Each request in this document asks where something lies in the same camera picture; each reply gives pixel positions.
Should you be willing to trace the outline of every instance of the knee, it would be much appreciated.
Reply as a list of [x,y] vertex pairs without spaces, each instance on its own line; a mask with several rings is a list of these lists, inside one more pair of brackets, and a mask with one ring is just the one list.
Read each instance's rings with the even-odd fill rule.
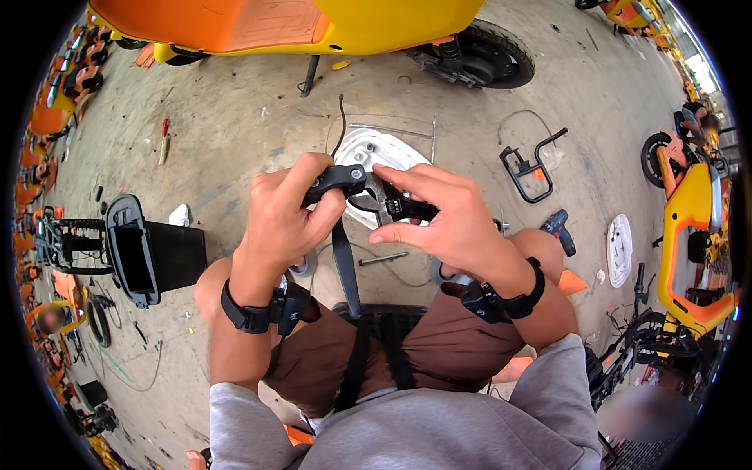
[[193,288],[193,298],[204,320],[211,325],[211,318],[220,304],[222,287],[230,276],[232,258],[221,258],[209,266]]
[[534,256],[548,279],[559,283],[564,272],[564,249],[559,239],[540,229],[522,229],[509,237],[522,256]]

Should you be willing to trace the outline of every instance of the hand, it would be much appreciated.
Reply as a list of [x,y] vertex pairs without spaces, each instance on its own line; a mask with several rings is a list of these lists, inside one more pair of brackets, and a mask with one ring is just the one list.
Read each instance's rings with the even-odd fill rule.
[[[380,227],[368,237],[370,243],[420,248],[476,278],[493,281],[496,292],[507,299],[535,286],[535,272],[497,231],[473,181],[426,164],[407,171],[374,165],[374,173],[399,190],[410,191],[413,199],[435,205],[439,213],[428,226],[397,222]],[[499,292],[497,284],[506,289]]]
[[253,178],[248,224],[241,246],[232,256],[233,298],[240,284],[236,280],[243,284],[249,278],[277,282],[288,267],[332,232],[345,207],[339,188],[325,193],[312,211],[300,208],[311,184],[331,165],[332,157],[325,153],[304,153],[292,168],[259,173]]

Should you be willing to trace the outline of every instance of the brown shorts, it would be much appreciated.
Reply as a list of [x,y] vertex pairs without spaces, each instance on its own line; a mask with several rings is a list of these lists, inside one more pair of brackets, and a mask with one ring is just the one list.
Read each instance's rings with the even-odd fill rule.
[[[490,325],[448,295],[445,284],[402,342],[418,387],[477,392],[525,345],[511,323]],[[323,417],[334,408],[353,349],[356,328],[320,305],[321,317],[286,339],[274,372],[264,381],[305,416]],[[271,356],[277,354],[275,347]],[[384,347],[371,339],[359,397],[394,380]]]

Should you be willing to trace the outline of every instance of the warehouse floor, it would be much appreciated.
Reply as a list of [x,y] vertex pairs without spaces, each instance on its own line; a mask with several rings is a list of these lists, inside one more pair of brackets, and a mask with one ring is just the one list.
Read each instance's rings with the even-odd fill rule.
[[[148,220],[164,223],[178,205],[187,204],[192,226],[205,231],[213,262],[229,256],[241,240],[249,183],[257,172],[289,167],[308,150],[332,150],[341,129],[340,93],[352,122],[430,133],[436,115],[435,164],[476,180],[492,215],[501,218],[503,210],[510,232],[538,227],[560,208],[568,211],[567,228],[578,252],[565,259],[566,268],[589,286],[570,299],[582,338],[600,352],[615,331],[605,312],[633,300],[636,263],[647,263],[646,282],[658,269],[660,252],[650,243],[662,230],[665,199],[644,179],[638,156],[650,134],[672,125],[672,111],[684,101],[681,79],[652,43],[614,37],[600,10],[579,11],[571,0],[487,2],[479,16],[513,32],[535,54],[531,83],[513,90],[467,89],[432,79],[402,53],[351,57],[353,63],[338,71],[330,66],[341,58],[323,56],[323,78],[300,99],[296,84],[305,77],[306,56],[211,56],[184,67],[155,63],[145,69],[132,65],[138,51],[113,44],[102,69],[105,85],[90,97],[57,184],[43,203],[64,205],[66,217],[99,218],[94,193],[101,185],[103,200],[118,192],[134,194]],[[399,78],[403,75],[409,80]],[[527,112],[509,117],[520,110],[534,111],[544,123]],[[157,166],[165,118],[171,147],[166,164]],[[550,172],[553,195],[530,205],[498,156],[509,145],[532,157],[535,144],[549,135],[545,126],[569,132],[556,141],[564,158]],[[429,140],[397,137],[430,154]],[[632,227],[635,269],[614,289],[605,233],[619,214]],[[364,226],[345,218],[345,227],[350,241],[367,246]],[[369,249],[376,255],[409,251],[390,267],[410,284],[429,279],[424,253]],[[353,253],[356,259],[371,257],[359,247]],[[606,273],[603,284],[598,270]],[[437,289],[431,283],[405,287],[383,265],[358,268],[357,274],[363,302],[428,305]],[[209,434],[209,337],[193,288],[165,293],[160,305],[138,310],[108,276],[97,280],[117,302],[113,342],[102,354],[83,328],[88,360],[74,365],[73,375],[81,383],[99,379],[105,385],[125,430],[108,440],[132,465],[148,468],[148,456],[165,469],[187,468],[184,452],[207,447]],[[38,281],[38,292],[47,301],[49,284]],[[320,254],[313,294],[329,306],[344,300],[329,249]],[[649,305],[656,302],[652,296]],[[631,311],[622,307],[615,317]],[[297,421],[294,407],[274,392],[265,388],[261,395],[284,422]]]

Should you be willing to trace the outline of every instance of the blue power drill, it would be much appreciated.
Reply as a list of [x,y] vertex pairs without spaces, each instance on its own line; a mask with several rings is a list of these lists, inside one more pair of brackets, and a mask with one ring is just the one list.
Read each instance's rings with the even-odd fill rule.
[[577,253],[577,250],[575,249],[575,241],[572,240],[572,236],[567,231],[566,227],[564,227],[564,222],[566,222],[569,215],[566,213],[564,209],[561,209],[560,211],[553,214],[551,217],[548,217],[546,221],[541,226],[541,230],[543,230],[546,233],[550,233],[554,237],[558,238],[559,241],[562,244],[562,247],[564,248],[564,253],[566,256],[574,256],[575,253]]

